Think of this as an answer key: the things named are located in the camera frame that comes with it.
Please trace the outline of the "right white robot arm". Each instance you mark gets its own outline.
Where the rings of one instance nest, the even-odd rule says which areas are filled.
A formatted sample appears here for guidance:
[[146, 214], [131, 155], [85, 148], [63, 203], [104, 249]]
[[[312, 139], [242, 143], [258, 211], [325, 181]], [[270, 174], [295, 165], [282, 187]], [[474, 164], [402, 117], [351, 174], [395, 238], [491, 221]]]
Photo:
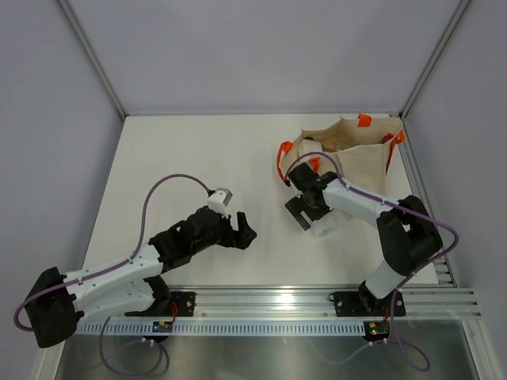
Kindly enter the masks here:
[[335, 292], [336, 309], [350, 308], [357, 315], [381, 316], [396, 303], [397, 285], [415, 272], [443, 246], [436, 224], [416, 196], [396, 200], [363, 188], [328, 171], [317, 174], [306, 163], [287, 175], [295, 195], [285, 207], [297, 223], [314, 236], [336, 230], [333, 211], [365, 222], [377, 233], [382, 260], [356, 291]]

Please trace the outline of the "canvas tote bag orange handles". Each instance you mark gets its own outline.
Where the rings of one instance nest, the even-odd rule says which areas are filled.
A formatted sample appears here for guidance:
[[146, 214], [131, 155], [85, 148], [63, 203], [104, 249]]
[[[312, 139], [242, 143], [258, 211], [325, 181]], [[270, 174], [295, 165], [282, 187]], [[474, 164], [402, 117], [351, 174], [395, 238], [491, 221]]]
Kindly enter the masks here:
[[[297, 141], [313, 139], [324, 146], [320, 164], [299, 162]], [[323, 130], [303, 130], [292, 142], [280, 144], [276, 169], [282, 182], [295, 190], [321, 192], [328, 207], [376, 226], [383, 211], [386, 177], [395, 147], [403, 143], [402, 121], [360, 114], [340, 118]]]

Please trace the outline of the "white rectangular bottle black cap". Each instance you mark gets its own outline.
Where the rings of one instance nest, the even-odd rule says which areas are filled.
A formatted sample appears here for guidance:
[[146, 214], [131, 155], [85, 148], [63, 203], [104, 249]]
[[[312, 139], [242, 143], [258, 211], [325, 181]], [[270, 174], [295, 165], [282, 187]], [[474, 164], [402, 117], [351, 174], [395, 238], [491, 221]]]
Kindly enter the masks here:
[[310, 232], [314, 238], [321, 238], [335, 232], [344, 222], [346, 218], [341, 211], [330, 212], [319, 220], [311, 223]]

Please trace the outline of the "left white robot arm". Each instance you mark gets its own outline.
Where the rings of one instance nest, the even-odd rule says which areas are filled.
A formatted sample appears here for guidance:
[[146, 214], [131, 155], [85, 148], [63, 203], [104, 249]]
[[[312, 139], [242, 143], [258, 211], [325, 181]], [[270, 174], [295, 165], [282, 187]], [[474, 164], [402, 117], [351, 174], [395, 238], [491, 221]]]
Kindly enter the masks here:
[[228, 216], [208, 207], [198, 209], [151, 237], [135, 257], [112, 260], [94, 268], [62, 273], [43, 271], [23, 307], [39, 348], [49, 348], [72, 336], [78, 327], [119, 314], [164, 314], [170, 290], [162, 274], [189, 263], [212, 246], [247, 249], [257, 237], [246, 215]]

